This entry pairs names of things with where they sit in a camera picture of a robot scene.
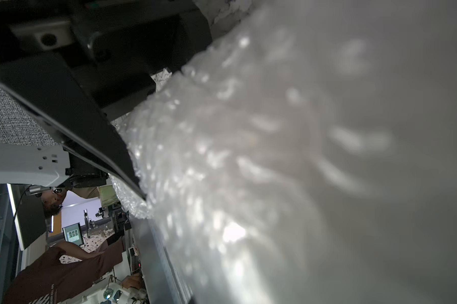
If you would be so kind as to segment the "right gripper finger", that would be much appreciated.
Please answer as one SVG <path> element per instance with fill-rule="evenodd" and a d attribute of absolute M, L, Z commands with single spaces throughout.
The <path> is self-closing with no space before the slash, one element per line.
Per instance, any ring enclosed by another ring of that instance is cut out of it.
<path fill-rule="evenodd" d="M 59 55 L 1 64 L 0 87 L 68 152 L 145 197 L 127 145 Z"/>

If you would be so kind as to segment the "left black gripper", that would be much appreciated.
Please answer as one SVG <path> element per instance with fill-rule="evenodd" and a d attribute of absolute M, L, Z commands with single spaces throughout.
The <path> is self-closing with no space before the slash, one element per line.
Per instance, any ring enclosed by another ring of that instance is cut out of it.
<path fill-rule="evenodd" d="M 0 1 L 0 65 L 60 57 L 114 120 L 212 43 L 193 1 Z"/>

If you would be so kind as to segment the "clear bubble wrap sheet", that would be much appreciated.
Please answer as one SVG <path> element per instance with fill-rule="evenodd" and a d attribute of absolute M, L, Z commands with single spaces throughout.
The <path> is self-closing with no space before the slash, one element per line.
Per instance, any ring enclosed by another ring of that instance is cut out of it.
<path fill-rule="evenodd" d="M 269 1 L 120 134 L 199 303 L 457 303 L 457 1 Z"/>

